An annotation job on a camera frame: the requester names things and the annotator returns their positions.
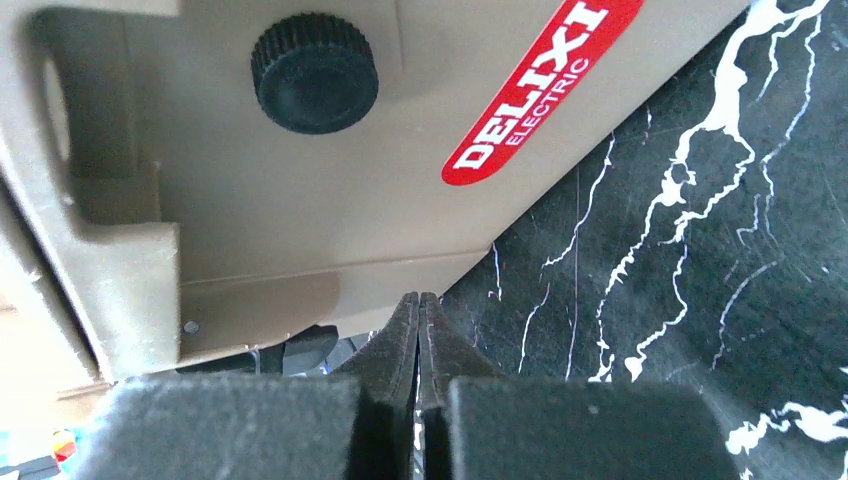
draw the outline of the black knurled knob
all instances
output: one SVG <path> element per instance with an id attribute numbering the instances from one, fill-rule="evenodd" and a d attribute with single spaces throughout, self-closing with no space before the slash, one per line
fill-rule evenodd
<path id="1" fill-rule="evenodd" d="M 262 110 L 293 132 L 343 130 L 377 99 L 368 41 L 333 15 L 307 13 L 277 22 L 259 37 L 250 66 Z"/>

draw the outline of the black plastic part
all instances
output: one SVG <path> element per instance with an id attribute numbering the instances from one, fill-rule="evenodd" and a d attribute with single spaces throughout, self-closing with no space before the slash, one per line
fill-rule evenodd
<path id="1" fill-rule="evenodd" d="M 408 479 L 418 361 L 427 479 L 738 478 L 696 393 L 507 378 L 435 295 L 414 293 L 325 378 L 120 385 L 80 445 L 76 478 Z"/>
<path id="2" fill-rule="evenodd" d="M 736 480 L 700 396 L 673 385 L 459 378 L 453 478 Z"/>
<path id="3" fill-rule="evenodd" d="M 359 378 L 383 407 L 378 423 L 390 425 L 392 478 L 404 480 L 411 478 L 419 323 L 418 294 L 408 293 L 386 326 L 331 374 Z"/>
<path id="4" fill-rule="evenodd" d="M 177 369 L 178 373 L 276 373 L 296 375 L 317 367 L 339 341 L 335 326 L 312 326 L 284 343 Z"/>
<path id="5" fill-rule="evenodd" d="M 295 375 L 317 367 L 333 351 L 338 341 L 339 330 L 335 326 L 315 325 L 298 333 L 283 344 L 283 375 Z"/>
<path id="6" fill-rule="evenodd" d="M 362 424 L 370 401 L 352 378 L 185 375 L 130 381 L 108 400 L 74 478 L 385 478 L 361 474 L 390 453 Z"/>
<path id="7" fill-rule="evenodd" d="M 262 110 L 297 133 L 337 132 L 361 120 L 377 99 L 371 47 L 349 22 L 323 13 L 286 18 L 253 48 L 251 70 Z"/>

